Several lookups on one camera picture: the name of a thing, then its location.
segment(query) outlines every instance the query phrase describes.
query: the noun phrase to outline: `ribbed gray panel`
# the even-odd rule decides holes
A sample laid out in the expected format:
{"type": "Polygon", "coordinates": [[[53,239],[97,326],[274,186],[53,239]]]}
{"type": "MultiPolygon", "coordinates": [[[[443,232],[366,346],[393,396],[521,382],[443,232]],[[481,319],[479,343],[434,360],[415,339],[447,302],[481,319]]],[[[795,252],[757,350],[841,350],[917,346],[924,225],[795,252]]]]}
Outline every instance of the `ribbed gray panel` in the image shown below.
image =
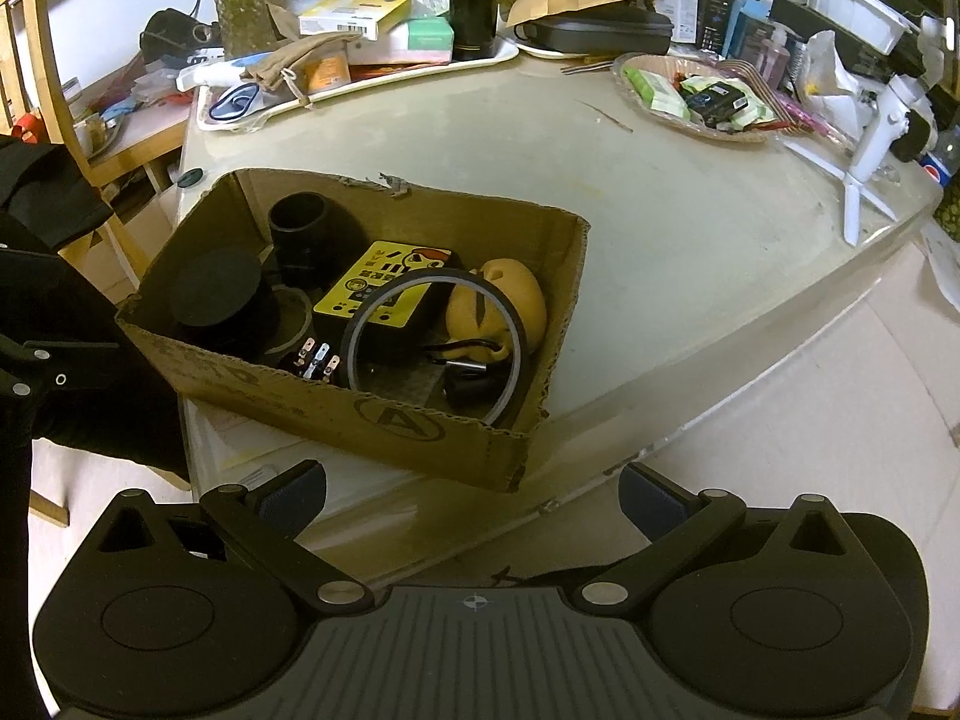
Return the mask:
{"type": "MultiPolygon", "coordinates": [[[[659,667],[632,626],[555,589],[398,587],[319,624],[293,666],[209,720],[734,720],[659,667]],[[470,600],[481,596],[488,603],[470,600]]],[[[878,709],[860,720],[882,720],[878,709]]],[[[93,720],[70,712],[64,720],[93,720]]]]}

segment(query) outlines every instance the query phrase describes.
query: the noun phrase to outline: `tape roll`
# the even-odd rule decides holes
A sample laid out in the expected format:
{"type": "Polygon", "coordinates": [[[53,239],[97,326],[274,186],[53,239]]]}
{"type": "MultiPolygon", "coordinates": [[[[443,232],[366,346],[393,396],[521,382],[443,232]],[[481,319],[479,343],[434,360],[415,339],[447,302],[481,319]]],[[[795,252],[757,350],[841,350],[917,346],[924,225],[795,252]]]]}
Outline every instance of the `tape roll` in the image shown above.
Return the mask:
{"type": "Polygon", "coordinates": [[[523,331],[523,322],[520,320],[520,315],[517,314],[517,309],[510,303],[507,296],[491,282],[468,271],[448,268],[444,268],[442,271],[410,271],[408,274],[397,276],[397,278],[392,279],[388,284],[372,293],[357,309],[356,314],[347,323],[347,329],[344,330],[340,356],[344,361],[349,389],[361,391],[360,379],[357,375],[357,352],[360,348],[360,336],[368,320],[380,306],[395,295],[399,295],[411,287],[419,287],[421,284],[453,284],[469,287],[483,295],[484,298],[491,300],[498,311],[503,314],[504,319],[507,320],[507,329],[510,331],[511,340],[514,344],[510,374],[507,376],[507,383],[496,403],[493,404],[493,408],[480,420],[487,425],[496,424],[496,421],[506,413],[507,408],[517,395],[517,386],[520,384],[521,375],[529,365],[530,355],[527,351],[527,338],[523,331]]]}

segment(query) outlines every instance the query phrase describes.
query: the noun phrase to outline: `white table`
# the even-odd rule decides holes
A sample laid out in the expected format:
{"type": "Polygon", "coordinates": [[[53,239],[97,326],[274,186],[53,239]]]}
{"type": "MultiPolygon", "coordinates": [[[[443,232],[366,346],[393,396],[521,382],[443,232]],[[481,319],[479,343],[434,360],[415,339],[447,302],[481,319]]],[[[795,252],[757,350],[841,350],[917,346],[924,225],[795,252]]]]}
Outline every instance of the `white table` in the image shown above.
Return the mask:
{"type": "Polygon", "coordinates": [[[248,134],[188,127],[205,178],[181,216],[239,167],[381,173],[556,205],[592,225],[580,300],[520,491],[426,479],[185,404],[195,492],[323,460],[328,508],[299,539],[373,584],[412,573],[608,478],[807,340],[875,281],[935,207],[917,165],[875,190],[842,241],[838,185],[775,142],[717,146],[641,118],[607,73],[523,57],[320,104],[248,134]],[[599,115],[590,105],[624,125],[599,115]]]}

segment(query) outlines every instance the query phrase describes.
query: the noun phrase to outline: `floor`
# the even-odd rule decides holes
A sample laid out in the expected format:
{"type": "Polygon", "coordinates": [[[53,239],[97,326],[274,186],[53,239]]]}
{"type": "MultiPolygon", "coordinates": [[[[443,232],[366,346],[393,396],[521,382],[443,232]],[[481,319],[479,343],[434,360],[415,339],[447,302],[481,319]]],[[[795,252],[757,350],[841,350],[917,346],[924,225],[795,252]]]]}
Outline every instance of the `floor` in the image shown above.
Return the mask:
{"type": "MultiPolygon", "coordinates": [[[[690,490],[722,487],[748,504],[788,506],[804,491],[842,511],[880,514],[925,560],[931,597],[919,707],[960,692],[960,314],[909,245],[867,298],[770,375],[647,459],[690,490]]],[[[35,490],[66,500],[61,530],[31,518],[31,616],[117,490],[181,501],[151,471],[40,442],[35,490]]],[[[430,584],[489,586],[496,577],[610,562],[645,545],[616,504],[616,481],[496,541],[419,574],[430,584]]]]}

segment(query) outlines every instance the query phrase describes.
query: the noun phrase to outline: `white plastic container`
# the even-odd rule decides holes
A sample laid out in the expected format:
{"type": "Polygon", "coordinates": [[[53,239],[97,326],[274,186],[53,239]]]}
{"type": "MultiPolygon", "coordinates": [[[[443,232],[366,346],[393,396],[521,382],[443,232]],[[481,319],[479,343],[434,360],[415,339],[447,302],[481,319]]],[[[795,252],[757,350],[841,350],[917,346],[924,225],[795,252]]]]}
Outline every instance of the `white plastic container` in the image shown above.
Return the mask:
{"type": "Polygon", "coordinates": [[[806,4],[885,56],[906,30],[915,28],[880,0],[806,0],[806,4]]]}

